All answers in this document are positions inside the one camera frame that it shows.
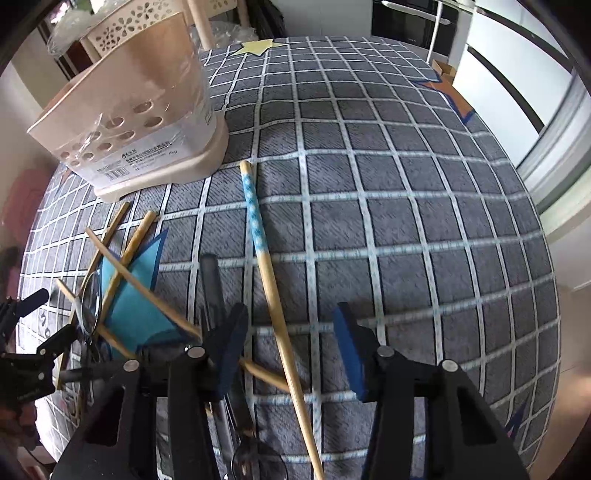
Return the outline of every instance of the plastic storage basket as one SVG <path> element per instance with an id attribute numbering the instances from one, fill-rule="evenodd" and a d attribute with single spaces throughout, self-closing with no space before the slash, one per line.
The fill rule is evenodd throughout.
<path id="1" fill-rule="evenodd" d="M 202 179 L 219 167 L 228 145 L 181 13 L 74 78 L 29 133 L 107 201 Z"/>

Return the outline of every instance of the beige plastic basket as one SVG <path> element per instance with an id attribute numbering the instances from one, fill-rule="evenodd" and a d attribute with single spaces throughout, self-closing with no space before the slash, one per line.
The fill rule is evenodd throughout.
<path id="1" fill-rule="evenodd" d="M 237 0 L 194 0 L 204 2 L 211 18 L 236 8 Z M 188 25 L 194 23 L 186 0 L 130 0 L 93 28 L 86 38 L 101 57 L 137 32 L 171 15 L 182 12 Z"/>
<path id="2" fill-rule="evenodd" d="M 206 79 L 181 13 L 134 35 L 71 80 L 28 132 L 107 201 L 210 175 L 228 144 L 223 116 L 212 123 Z M 169 144 L 174 154 L 156 158 Z M 142 154 L 153 162 L 130 163 L 130 155 Z"/>

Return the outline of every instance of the orange star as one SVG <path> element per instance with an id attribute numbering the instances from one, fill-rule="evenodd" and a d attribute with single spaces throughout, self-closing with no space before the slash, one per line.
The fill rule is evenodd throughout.
<path id="1" fill-rule="evenodd" d="M 412 82 L 418 85 L 423 85 L 431 90 L 436 90 L 445 95 L 449 100 L 449 104 L 456 111 L 460 120 L 462 120 L 462 123 L 466 125 L 468 120 L 474 114 L 474 109 L 451 83 L 442 81 L 437 72 L 435 72 L 435 75 L 437 75 L 436 82 L 432 80 L 412 80 Z"/>

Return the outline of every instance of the cardboard box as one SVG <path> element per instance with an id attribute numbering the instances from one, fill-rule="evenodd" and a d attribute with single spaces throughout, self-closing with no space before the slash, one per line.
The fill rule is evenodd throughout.
<path id="1" fill-rule="evenodd" d="M 453 79 L 456 77 L 456 69 L 447 63 L 433 59 L 431 67 L 435 70 L 443 80 L 447 80 L 453 84 Z"/>

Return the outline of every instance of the floor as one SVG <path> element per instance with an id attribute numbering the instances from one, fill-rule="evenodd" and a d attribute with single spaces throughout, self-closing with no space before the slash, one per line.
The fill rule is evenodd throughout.
<path id="1" fill-rule="evenodd" d="M 558 289 L 562 360 L 556 403 L 532 480 L 547 480 L 573 446 L 591 413 L 591 287 Z"/>

